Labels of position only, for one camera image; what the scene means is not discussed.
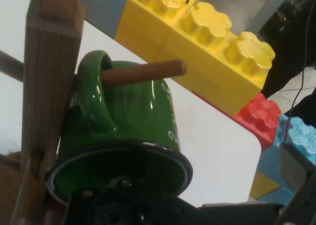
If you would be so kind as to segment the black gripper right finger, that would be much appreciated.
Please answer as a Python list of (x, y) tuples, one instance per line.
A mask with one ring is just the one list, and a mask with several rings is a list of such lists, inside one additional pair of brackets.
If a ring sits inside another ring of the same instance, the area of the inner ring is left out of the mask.
[(314, 225), (316, 223), (316, 166), (292, 144), (280, 147), (280, 172), (296, 193), (287, 206), (276, 203), (204, 205), (218, 218), (211, 225)]

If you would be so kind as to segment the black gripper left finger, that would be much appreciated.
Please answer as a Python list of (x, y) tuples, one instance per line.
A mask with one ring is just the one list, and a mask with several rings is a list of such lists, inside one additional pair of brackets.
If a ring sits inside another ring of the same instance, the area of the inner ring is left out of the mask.
[(200, 210), (143, 183), (120, 180), (105, 192), (86, 187), (68, 202), (66, 225), (201, 225)]

